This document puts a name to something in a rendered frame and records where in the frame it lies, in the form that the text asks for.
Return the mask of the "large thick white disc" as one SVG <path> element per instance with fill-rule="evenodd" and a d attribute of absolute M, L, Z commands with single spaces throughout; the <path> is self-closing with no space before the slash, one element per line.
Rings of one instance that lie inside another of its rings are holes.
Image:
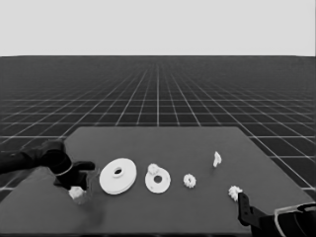
<path fill-rule="evenodd" d="M 99 184 L 105 193 L 119 195 L 134 184 L 136 176 L 135 163 L 128 158 L 118 158 L 102 169 Z"/>

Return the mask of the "white round pin carrier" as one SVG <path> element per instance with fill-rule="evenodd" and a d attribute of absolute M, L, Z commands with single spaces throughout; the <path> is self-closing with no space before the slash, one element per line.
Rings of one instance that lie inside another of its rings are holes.
<path fill-rule="evenodd" d="M 146 188 L 153 194 L 165 193 L 171 185 L 171 176 L 169 172 L 159 167 L 159 172 L 155 175 L 150 175 L 147 171 L 145 175 Z"/>

